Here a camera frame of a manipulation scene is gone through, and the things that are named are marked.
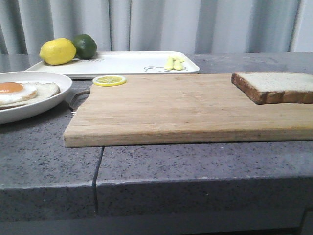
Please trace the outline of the white bread slice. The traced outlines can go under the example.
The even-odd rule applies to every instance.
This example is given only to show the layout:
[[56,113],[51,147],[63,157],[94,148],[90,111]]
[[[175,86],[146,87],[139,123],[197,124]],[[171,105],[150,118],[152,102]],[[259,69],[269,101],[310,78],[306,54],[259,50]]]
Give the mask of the white bread slice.
[[255,104],[313,102],[313,76],[293,72],[237,72],[231,83]]

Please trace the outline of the white round plate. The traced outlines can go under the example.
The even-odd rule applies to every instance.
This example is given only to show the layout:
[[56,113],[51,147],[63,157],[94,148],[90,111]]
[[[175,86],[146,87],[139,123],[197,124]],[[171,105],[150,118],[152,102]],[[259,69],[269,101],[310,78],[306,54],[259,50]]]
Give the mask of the white round plate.
[[53,108],[64,100],[72,85],[72,80],[65,75],[35,71],[2,73],[0,75],[0,83],[4,82],[16,82],[21,84],[30,82],[43,84],[56,83],[60,88],[60,92],[57,95],[38,103],[0,110],[1,124],[30,118]]

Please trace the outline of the white rectangular tray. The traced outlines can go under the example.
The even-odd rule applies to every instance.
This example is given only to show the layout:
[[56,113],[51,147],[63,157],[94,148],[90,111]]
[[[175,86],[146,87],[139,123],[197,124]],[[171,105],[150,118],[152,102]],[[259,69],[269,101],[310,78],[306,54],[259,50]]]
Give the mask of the white rectangular tray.
[[[168,59],[182,60],[182,70],[166,70]],[[200,68],[186,55],[175,51],[116,51],[98,52],[89,60],[73,59],[62,65],[49,65],[40,61],[26,71],[63,74],[73,80],[93,79],[101,75],[197,73]]]

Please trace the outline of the wooden cutting board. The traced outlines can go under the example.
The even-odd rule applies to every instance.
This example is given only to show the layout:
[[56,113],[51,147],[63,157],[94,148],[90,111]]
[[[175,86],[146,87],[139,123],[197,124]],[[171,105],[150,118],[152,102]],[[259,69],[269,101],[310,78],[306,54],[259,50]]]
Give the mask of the wooden cutting board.
[[312,138],[311,104],[257,105],[230,74],[140,74],[92,85],[64,132],[66,147]]

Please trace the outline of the yellow plastic fork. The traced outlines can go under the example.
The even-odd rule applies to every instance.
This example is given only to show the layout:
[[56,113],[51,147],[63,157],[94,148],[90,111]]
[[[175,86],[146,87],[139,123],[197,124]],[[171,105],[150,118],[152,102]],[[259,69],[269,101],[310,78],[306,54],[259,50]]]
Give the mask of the yellow plastic fork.
[[173,70],[174,69],[174,62],[175,62],[175,60],[176,59],[174,57],[169,56],[167,58],[167,61],[166,61],[165,65],[164,65],[164,69],[165,70]]

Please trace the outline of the yellow plastic knife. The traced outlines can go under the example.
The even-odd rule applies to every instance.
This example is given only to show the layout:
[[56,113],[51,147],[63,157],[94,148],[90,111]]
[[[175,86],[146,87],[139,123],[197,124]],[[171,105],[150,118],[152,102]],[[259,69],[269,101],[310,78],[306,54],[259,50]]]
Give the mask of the yellow plastic knife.
[[173,69],[177,70],[177,71],[183,70],[183,64],[182,64],[183,62],[184,62],[183,59],[174,58],[173,59]]

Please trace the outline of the lemon slice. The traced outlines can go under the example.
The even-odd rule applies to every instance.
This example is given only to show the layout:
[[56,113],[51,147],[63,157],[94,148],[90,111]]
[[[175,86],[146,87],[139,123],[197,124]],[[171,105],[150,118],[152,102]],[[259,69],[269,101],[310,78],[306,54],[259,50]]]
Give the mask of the lemon slice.
[[127,79],[120,75],[104,75],[96,77],[92,80],[94,85],[110,87],[110,86],[118,86],[126,83]]

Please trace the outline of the green lime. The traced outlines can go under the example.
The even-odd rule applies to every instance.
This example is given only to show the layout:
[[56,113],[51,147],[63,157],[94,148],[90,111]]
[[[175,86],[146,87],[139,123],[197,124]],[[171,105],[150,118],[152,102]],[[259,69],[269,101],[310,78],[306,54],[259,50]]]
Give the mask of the green lime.
[[76,57],[80,59],[91,59],[97,52],[97,44],[88,34],[80,34],[72,40],[76,48]]

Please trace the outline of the grey curtain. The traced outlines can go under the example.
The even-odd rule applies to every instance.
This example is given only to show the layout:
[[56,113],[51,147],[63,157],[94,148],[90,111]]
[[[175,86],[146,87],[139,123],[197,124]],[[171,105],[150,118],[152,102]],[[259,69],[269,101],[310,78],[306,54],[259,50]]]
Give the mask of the grey curtain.
[[1,54],[88,34],[99,51],[311,52],[310,0],[3,0]]

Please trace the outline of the yellow lemon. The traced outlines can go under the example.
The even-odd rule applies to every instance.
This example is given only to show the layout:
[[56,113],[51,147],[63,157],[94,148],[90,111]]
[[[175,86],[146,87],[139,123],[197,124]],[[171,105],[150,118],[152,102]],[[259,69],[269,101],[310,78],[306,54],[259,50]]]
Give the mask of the yellow lemon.
[[76,47],[71,40],[58,38],[45,42],[39,56],[50,65],[61,65],[71,61],[76,55]]

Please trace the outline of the fried egg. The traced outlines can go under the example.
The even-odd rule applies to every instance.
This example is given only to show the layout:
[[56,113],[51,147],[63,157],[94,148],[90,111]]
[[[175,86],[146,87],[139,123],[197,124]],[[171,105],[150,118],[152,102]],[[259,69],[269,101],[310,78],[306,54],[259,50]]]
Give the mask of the fried egg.
[[0,104],[30,100],[37,96],[37,88],[28,83],[4,82],[0,84]]

